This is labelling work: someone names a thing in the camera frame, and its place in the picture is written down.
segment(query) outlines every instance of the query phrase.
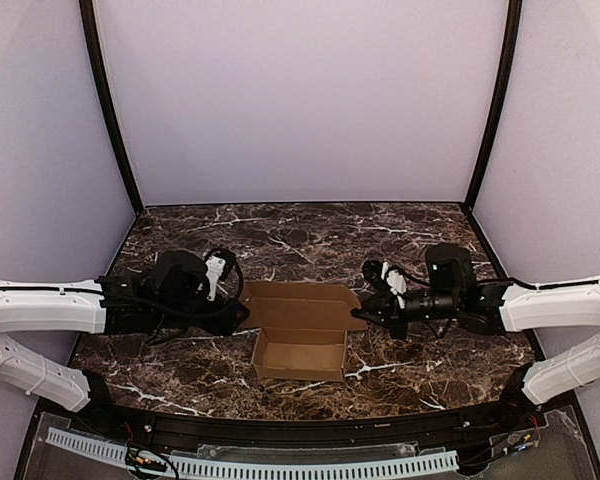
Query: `white wall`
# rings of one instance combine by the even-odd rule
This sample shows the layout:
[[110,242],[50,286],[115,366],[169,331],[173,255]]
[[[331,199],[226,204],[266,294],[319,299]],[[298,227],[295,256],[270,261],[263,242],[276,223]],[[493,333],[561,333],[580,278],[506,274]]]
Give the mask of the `white wall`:
[[[70,281],[102,274],[132,218],[78,2],[0,0],[0,278]],[[18,336],[62,362],[74,338]],[[13,478],[34,404],[0,384],[0,480]]]
[[[507,272],[600,273],[600,0],[525,2],[476,216]],[[547,355],[595,330],[539,330]],[[600,381],[578,391],[600,454]]]
[[145,203],[462,200],[506,0],[99,0]]

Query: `dark marble tabletop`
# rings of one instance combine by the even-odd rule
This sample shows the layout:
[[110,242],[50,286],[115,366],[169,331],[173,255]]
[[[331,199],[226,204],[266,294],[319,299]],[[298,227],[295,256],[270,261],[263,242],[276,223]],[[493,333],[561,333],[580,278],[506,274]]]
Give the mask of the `dark marble tabletop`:
[[[367,286],[365,260],[388,260],[425,277],[424,250],[452,242],[471,251],[478,278],[494,272],[455,204],[339,203],[155,207],[129,235],[113,273],[139,272],[160,252],[234,251],[249,280]],[[379,327],[349,335],[344,383],[257,378],[257,332],[209,337],[192,329],[159,346],[145,335],[83,335],[72,366],[104,375],[120,405],[233,419],[362,419],[430,412],[496,400],[519,365],[533,359],[523,334],[473,335],[452,327],[436,340],[421,324],[406,341]]]

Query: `box lid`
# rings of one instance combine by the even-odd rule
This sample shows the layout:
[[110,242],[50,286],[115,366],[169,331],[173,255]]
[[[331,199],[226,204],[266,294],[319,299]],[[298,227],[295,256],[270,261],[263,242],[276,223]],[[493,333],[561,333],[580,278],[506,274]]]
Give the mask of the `box lid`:
[[358,297],[344,285],[296,282],[245,282],[241,301],[251,310],[241,328],[348,330],[368,328],[351,316]]

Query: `perforated metal strip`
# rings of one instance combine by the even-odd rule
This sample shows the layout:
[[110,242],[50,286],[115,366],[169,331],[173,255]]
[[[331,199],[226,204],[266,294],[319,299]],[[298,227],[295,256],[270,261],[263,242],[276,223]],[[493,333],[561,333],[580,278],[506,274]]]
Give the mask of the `perforated metal strip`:
[[[57,428],[49,429],[47,443],[102,463],[127,468],[124,463],[124,445],[84,437]],[[177,455],[171,455],[170,460],[178,469],[181,478],[198,480],[397,480],[458,469],[455,451],[378,462],[330,465],[231,463]],[[167,471],[164,476],[174,475],[172,471]]]

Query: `cardboard box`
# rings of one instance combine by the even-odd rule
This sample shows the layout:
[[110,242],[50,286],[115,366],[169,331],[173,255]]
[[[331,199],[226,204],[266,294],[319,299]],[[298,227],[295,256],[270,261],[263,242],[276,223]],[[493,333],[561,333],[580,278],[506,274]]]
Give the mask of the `cardboard box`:
[[246,282],[242,301],[260,327],[251,363],[261,378],[344,381],[347,332],[366,330],[351,316],[358,297],[343,285]]

